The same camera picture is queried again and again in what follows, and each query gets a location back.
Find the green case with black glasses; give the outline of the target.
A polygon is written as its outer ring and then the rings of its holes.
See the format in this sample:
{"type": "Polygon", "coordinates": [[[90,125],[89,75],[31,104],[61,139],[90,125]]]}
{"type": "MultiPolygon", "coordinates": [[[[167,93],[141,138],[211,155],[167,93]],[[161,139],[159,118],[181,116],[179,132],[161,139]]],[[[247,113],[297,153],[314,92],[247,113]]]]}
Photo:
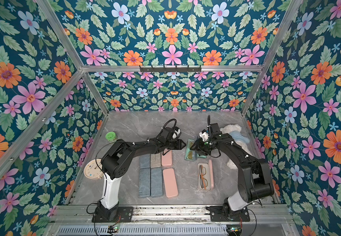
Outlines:
{"type": "Polygon", "coordinates": [[[206,159],[206,158],[207,158],[206,155],[200,155],[200,154],[198,154],[198,153],[195,154],[195,157],[196,157],[196,158],[202,158],[202,159],[206,159]]]}

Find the green case with olive glasses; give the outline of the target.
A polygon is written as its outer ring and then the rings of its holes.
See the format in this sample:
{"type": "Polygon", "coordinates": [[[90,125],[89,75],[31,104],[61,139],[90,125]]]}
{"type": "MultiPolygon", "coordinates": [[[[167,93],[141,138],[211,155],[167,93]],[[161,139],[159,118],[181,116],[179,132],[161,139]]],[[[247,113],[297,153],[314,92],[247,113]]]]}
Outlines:
{"type": "Polygon", "coordinates": [[[191,147],[194,144],[194,140],[189,139],[186,145],[186,152],[185,152],[185,157],[184,159],[187,161],[195,161],[196,157],[195,157],[195,153],[193,150],[191,150],[191,147]]]}

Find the pink case with brown glasses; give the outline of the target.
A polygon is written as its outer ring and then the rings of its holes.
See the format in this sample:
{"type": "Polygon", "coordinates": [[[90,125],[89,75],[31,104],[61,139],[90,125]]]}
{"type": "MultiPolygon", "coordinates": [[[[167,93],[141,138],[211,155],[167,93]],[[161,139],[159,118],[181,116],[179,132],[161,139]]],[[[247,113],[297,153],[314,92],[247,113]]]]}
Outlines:
{"type": "Polygon", "coordinates": [[[165,149],[162,153],[161,157],[161,165],[162,167],[171,167],[172,166],[172,151],[165,149]]]}

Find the grey case with black glasses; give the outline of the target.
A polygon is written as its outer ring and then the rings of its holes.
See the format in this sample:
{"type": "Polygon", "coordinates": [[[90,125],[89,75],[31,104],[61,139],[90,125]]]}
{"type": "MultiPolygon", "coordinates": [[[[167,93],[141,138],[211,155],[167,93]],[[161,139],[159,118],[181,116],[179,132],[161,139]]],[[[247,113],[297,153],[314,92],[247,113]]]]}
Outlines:
{"type": "Polygon", "coordinates": [[[150,167],[151,168],[161,167],[161,154],[160,153],[150,155],[150,167]]]}

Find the grey case with red glasses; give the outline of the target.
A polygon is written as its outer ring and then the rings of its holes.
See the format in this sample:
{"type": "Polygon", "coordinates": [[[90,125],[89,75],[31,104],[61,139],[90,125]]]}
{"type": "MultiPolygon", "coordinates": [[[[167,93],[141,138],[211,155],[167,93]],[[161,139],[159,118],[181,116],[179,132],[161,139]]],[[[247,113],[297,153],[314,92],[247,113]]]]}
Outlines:
{"type": "Polygon", "coordinates": [[[140,169],[150,168],[150,154],[140,156],[140,169]]]}

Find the grey case with yellow glasses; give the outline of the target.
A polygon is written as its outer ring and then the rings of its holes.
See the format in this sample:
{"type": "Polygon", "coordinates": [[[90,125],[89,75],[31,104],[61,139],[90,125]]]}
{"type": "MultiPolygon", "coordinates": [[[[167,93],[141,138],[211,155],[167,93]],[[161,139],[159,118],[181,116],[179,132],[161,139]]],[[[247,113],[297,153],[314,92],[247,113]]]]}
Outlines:
{"type": "Polygon", "coordinates": [[[161,197],[163,196],[163,174],[162,168],[151,168],[151,197],[161,197]]]}

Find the grey case with white glasses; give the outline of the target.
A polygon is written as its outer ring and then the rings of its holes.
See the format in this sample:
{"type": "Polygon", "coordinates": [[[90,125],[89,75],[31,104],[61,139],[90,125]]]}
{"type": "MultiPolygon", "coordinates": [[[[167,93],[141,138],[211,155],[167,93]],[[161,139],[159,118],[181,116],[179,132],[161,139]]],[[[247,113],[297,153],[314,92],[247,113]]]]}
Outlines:
{"type": "Polygon", "coordinates": [[[151,170],[150,168],[140,169],[139,173],[139,198],[146,198],[151,195],[151,170]]]}

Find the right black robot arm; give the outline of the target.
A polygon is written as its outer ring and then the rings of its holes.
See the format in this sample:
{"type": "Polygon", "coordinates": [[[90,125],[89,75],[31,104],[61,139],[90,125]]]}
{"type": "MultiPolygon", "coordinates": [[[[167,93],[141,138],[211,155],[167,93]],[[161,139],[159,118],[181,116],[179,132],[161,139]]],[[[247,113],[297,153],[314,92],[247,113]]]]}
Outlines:
{"type": "Polygon", "coordinates": [[[213,151],[218,150],[216,157],[225,154],[237,167],[237,192],[226,198],[222,205],[225,219],[232,221],[251,203],[275,193],[267,162],[249,154],[231,135],[222,133],[217,123],[211,123],[211,116],[207,117],[207,129],[199,136],[191,150],[204,156],[212,156],[213,151]]]}

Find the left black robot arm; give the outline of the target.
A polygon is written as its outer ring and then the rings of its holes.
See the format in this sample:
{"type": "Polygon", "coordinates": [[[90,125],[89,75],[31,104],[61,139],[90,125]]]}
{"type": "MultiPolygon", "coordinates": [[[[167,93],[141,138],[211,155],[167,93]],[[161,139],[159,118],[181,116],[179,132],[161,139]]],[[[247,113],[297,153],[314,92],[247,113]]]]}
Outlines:
{"type": "Polygon", "coordinates": [[[186,147],[186,143],[180,139],[181,129],[176,124],[176,119],[168,120],[156,137],[143,142],[118,139],[102,156],[99,168],[103,173],[104,185],[102,198],[97,201],[94,222],[99,219],[113,222],[117,219],[121,178],[127,173],[135,157],[164,153],[164,150],[182,150],[186,147]]]}

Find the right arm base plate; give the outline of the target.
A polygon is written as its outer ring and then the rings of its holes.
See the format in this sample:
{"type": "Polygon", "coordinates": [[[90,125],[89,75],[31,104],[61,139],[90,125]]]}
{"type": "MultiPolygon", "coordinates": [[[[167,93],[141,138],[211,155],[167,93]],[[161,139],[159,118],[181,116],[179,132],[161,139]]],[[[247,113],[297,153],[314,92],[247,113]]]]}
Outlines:
{"type": "Polygon", "coordinates": [[[207,206],[210,220],[212,222],[249,222],[250,215],[248,209],[242,209],[234,213],[224,213],[222,206],[207,206]]]}

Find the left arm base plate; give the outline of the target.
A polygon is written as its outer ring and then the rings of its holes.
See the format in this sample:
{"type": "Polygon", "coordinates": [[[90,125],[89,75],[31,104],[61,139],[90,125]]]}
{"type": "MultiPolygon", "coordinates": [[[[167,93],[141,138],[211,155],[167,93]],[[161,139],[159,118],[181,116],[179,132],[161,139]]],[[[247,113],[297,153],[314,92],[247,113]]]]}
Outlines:
{"type": "Polygon", "coordinates": [[[133,207],[131,206],[115,206],[112,209],[106,209],[98,206],[92,217],[93,223],[116,223],[131,222],[133,216],[133,207]]]}

